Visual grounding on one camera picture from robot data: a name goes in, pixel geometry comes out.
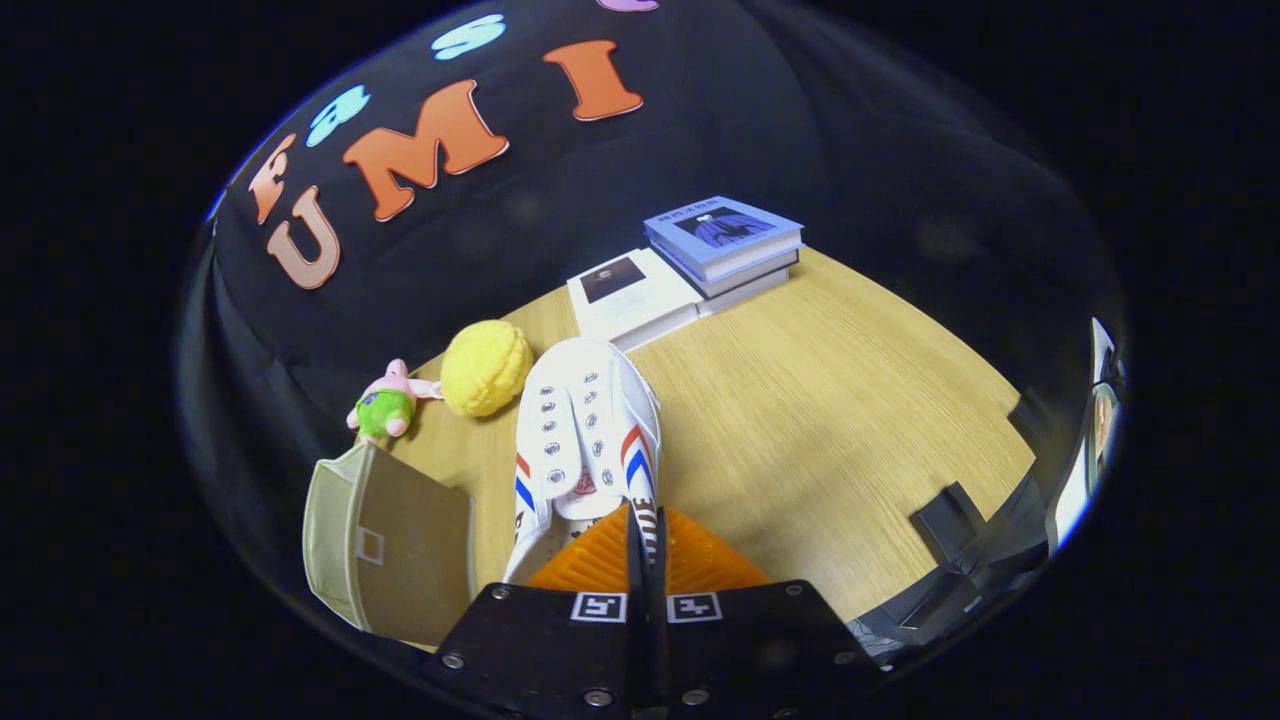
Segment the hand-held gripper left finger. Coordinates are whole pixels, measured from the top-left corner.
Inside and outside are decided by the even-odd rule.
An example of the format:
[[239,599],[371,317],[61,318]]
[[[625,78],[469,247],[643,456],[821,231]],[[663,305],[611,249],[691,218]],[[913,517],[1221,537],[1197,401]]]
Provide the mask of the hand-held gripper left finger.
[[433,653],[428,689],[472,719],[623,719],[644,670],[641,550],[622,503],[622,592],[485,585]]

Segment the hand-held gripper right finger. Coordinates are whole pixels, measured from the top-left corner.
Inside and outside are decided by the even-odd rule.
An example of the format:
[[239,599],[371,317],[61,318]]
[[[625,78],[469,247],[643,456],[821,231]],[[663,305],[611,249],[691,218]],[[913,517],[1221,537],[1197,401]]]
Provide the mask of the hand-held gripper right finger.
[[644,574],[643,719],[855,719],[881,665],[809,582],[676,594],[669,514]]

